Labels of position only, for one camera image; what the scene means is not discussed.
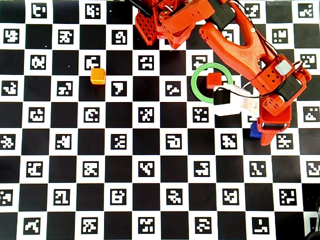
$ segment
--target checkerboard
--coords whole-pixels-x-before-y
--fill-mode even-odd
[[[242,4],[312,74],[265,147],[256,119],[192,94],[194,70],[222,63],[203,22],[173,50],[146,46],[128,2],[0,1],[0,240],[304,239],[320,196],[319,1]],[[237,24],[222,33],[243,44]]]

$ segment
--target white square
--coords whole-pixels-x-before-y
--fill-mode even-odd
[[[81,155],[76,160],[76,182],[80,184],[105,183],[105,156]]]
[[[304,67],[311,75],[320,75],[320,49],[294,49],[294,61],[297,62],[300,60],[303,62],[302,67]]]
[[[308,11],[299,12],[298,4],[310,4],[312,5],[312,15],[306,16]],[[294,24],[318,24],[319,23],[319,1],[318,0],[295,0],[292,1],[292,20]]]
[[[49,156],[22,155],[19,182],[21,184],[47,184],[49,182]]]
[[[216,156],[188,155],[188,183],[216,183]]]
[[[292,141],[288,142],[288,144],[286,144],[286,142],[284,142],[282,145],[285,145],[284,148],[279,148],[277,149],[277,138],[280,139],[280,141],[282,142],[281,137],[285,134],[293,134],[293,149],[286,149],[285,147],[287,145],[290,145]],[[298,156],[300,155],[300,145],[299,145],[299,128],[287,128],[286,130],[284,130],[283,132],[278,133],[271,141],[270,144],[270,148],[271,148],[271,155],[279,155],[279,156]]]
[[[97,234],[82,234],[82,218],[97,218]],[[105,212],[103,211],[76,211],[74,239],[77,240],[104,240]]]
[[[181,51],[187,49],[186,41],[184,41],[177,49],[173,49],[169,44],[165,44],[164,39],[159,39],[159,50]]]
[[[14,212],[18,212],[19,211],[19,196],[20,196],[20,184],[19,183],[1,183],[0,184],[0,191],[1,190],[12,190],[12,194],[10,194],[8,192],[5,199],[0,199],[0,201],[5,201],[12,204],[12,206],[10,205],[0,205],[0,212],[1,213],[14,213]]]
[[[273,42],[273,29],[281,30],[277,32],[277,35],[286,36],[287,42],[284,43],[282,39],[276,39]],[[276,49],[294,49],[295,48],[295,36],[294,36],[294,24],[293,23],[268,23],[266,25],[266,40],[273,45]]]
[[[98,61],[97,56],[100,57],[99,65],[98,63],[95,63],[95,61]],[[79,50],[79,76],[91,76],[91,68],[93,67],[106,70],[106,60],[106,50]]]
[[[243,173],[245,183],[272,183],[273,172],[271,155],[244,155]]]
[[[20,156],[21,147],[22,147],[22,128],[0,128],[0,135],[15,135],[15,142],[13,143],[11,139],[11,148],[6,147],[3,150],[0,150],[0,156]],[[4,144],[4,138],[0,139],[0,144]]]
[[[160,128],[160,155],[187,156],[188,129]]]
[[[159,97],[160,102],[186,102],[187,101],[187,77],[182,75],[159,76]]]
[[[51,77],[51,102],[77,103],[79,101],[79,76],[53,75]]]
[[[135,184],[160,183],[161,182],[160,156],[159,155],[133,155],[132,156],[132,182]]]
[[[99,10],[90,4],[100,4]],[[79,23],[81,25],[105,25],[107,22],[107,2],[101,0],[82,0],[79,2]]]
[[[80,101],[78,103],[79,129],[104,129],[106,127],[106,103],[104,101]]]
[[[214,129],[215,106],[203,101],[188,101],[186,108],[189,129]]]
[[[133,129],[160,128],[160,102],[134,101],[132,102]]]
[[[47,195],[48,212],[75,212],[77,207],[76,183],[49,183]]]
[[[153,233],[139,233],[140,221],[146,231]],[[133,211],[132,212],[132,239],[161,240],[161,212],[160,211]]]
[[[53,24],[52,49],[53,50],[79,50],[80,25],[79,24]]]
[[[22,107],[23,129],[49,129],[51,124],[51,102],[25,101]]]
[[[0,75],[0,84],[0,102],[24,101],[25,76]]]
[[[37,6],[37,3],[46,3],[46,7],[43,8],[42,6]],[[45,13],[46,18],[39,17]],[[26,24],[52,24],[54,22],[53,16],[53,2],[50,0],[32,0],[25,3]]]
[[[50,156],[76,156],[77,152],[78,152],[78,129],[77,128],[51,128],[50,129],[50,141],[49,141]]]
[[[217,182],[216,183],[216,210],[226,212],[244,212],[246,210],[245,184],[242,182]],[[231,198],[231,194],[225,190],[236,190],[237,193]],[[234,201],[238,204],[224,205],[223,200]]]
[[[310,218],[317,218],[318,213],[316,211],[304,211],[303,219],[304,219],[304,236],[307,236],[313,229],[310,226]]]
[[[273,205],[275,212],[303,212],[303,195],[301,183],[273,183]],[[280,193],[280,190],[295,190],[296,205],[280,205],[286,203],[285,192]]]
[[[255,9],[255,11],[259,11],[260,17],[257,16],[254,12],[250,13],[251,20],[254,24],[266,24],[266,3],[261,0],[239,0],[239,2],[246,7],[246,4],[259,4],[260,11]]]
[[[192,62],[192,56],[198,56],[196,62]],[[213,63],[214,62],[214,51],[211,49],[206,50],[188,50],[186,51],[186,75],[192,76],[195,72],[193,70],[193,64],[195,64],[195,68],[197,69],[199,66],[204,63]],[[200,72],[199,76],[207,76],[209,73],[213,73],[213,68],[208,68],[207,70],[203,70]]]
[[[17,240],[43,240],[47,237],[47,212],[46,211],[19,211],[16,226]],[[24,235],[24,219],[40,218],[40,229],[36,228],[40,234]]]
[[[104,211],[131,212],[133,210],[132,209],[132,203],[133,203],[132,188],[133,188],[132,183],[105,184],[104,185]]]
[[[261,229],[257,228],[257,229],[253,230],[252,218],[268,218],[269,227],[262,225]],[[246,239],[247,240],[276,239],[276,222],[275,222],[275,212],[274,211],[246,211],[245,212],[245,223],[246,223]]]
[[[182,197],[176,190],[182,190]],[[160,183],[160,210],[161,211],[188,211],[189,184],[187,182]]]
[[[0,23],[0,49],[21,49],[26,47],[26,25],[24,23]]]
[[[223,137],[224,134],[231,136],[231,138]],[[242,128],[215,128],[214,145],[215,155],[242,156],[244,154]]]
[[[153,63],[142,63],[141,67],[145,67],[146,70],[139,70],[139,56],[144,57],[141,61],[148,60],[150,58]],[[132,51],[132,75],[133,76],[159,76],[160,75],[160,51],[159,50],[133,50]]]
[[[300,170],[303,184],[318,184],[320,182],[319,155],[301,155]]]
[[[133,101],[133,77],[107,75],[105,101],[109,103],[128,103]]]
[[[126,147],[115,147],[114,135],[125,136]],[[106,128],[104,140],[104,154],[108,156],[132,156],[133,154],[133,131],[132,128]]]
[[[25,49],[24,50],[24,75],[25,76],[51,76],[52,75],[52,50],[51,49]]]
[[[129,24],[107,24],[105,39],[106,50],[132,50],[133,49],[133,26]]]
[[[201,218],[202,225],[196,225],[196,218]],[[211,224],[211,233],[205,233],[206,224]],[[189,211],[189,240],[218,240],[218,214],[217,211]]]

